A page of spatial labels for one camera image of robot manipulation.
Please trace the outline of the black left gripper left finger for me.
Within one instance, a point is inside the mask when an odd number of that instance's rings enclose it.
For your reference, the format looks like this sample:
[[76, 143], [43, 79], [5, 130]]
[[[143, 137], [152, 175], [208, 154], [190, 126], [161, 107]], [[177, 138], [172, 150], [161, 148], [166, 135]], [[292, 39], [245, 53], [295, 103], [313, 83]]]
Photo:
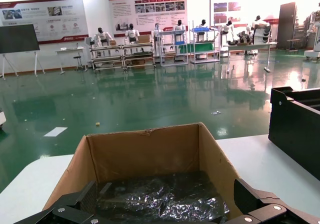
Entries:
[[18, 224], [104, 224], [96, 213], [97, 183], [90, 181], [81, 191], [62, 195], [49, 208], [18, 221]]

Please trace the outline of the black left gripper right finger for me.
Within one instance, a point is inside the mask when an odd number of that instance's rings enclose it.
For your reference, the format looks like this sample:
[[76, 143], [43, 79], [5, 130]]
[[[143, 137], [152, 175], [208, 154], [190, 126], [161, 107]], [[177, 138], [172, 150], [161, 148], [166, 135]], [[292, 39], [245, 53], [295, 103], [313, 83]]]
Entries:
[[285, 204], [272, 192], [234, 181], [234, 203], [242, 213], [227, 224], [318, 224], [320, 219]]

